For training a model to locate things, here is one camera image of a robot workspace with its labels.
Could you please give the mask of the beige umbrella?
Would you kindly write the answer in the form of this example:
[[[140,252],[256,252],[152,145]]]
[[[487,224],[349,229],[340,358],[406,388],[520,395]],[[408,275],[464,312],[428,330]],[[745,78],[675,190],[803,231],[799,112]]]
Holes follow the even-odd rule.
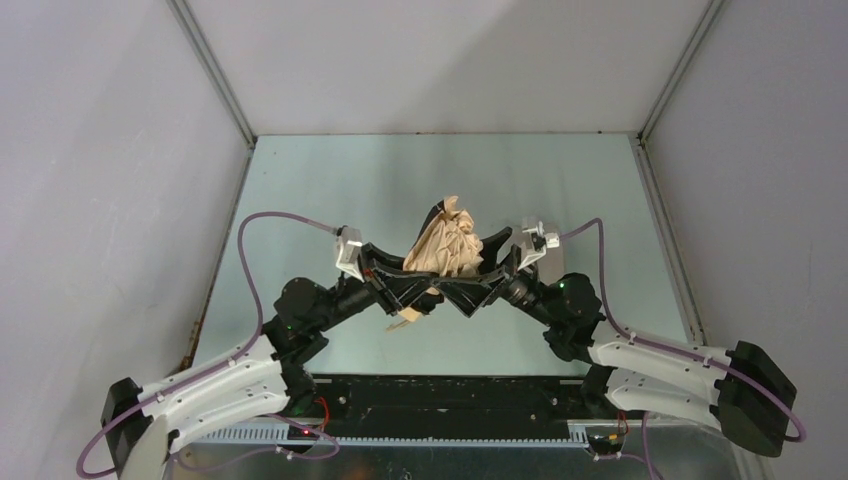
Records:
[[[436,273],[441,277],[471,277],[483,262],[483,242],[474,232],[471,214],[458,206],[457,195],[444,197],[435,214],[404,258],[403,271]]]

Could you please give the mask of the beige umbrella sleeve cover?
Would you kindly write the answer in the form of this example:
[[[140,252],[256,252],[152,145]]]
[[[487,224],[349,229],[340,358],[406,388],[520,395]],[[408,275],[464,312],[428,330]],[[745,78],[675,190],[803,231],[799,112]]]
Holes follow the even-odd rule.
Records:
[[[550,285],[566,273],[566,261],[558,226],[553,222],[546,222],[543,228],[548,245],[545,256],[537,261],[537,266],[540,280]]]

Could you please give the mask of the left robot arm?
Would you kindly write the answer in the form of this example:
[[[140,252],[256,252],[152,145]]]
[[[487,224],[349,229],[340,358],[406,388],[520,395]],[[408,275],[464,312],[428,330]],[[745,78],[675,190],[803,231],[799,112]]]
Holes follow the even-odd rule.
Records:
[[[168,458],[222,427],[267,414],[299,417],[314,382],[305,363],[323,349],[324,332],[377,304],[389,315],[430,312],[442,299],[444,269],[415,252],[406,258],[365,244],[344,256],[332,287],[289,281],[275,315],[230,350],[159,381],[125,378],[108,392],[99,434],[121,479],[158,479]]]

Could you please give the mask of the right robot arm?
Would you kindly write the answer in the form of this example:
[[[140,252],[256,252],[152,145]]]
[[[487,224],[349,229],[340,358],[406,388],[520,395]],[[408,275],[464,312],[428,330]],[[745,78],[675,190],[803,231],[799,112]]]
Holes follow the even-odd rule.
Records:
[[[757,455],[776,458],[808,433],[793,411],[797,389],[766,351],[681,343],[617,321],[606,286],[583,273],[546,284],[516,265],[515,247],[496,269],[439,280],[435,288],[466,316],[504,300],[546,326],[555,356],[590,369],[581,393],[599,411],[653,412],[693,421]]]

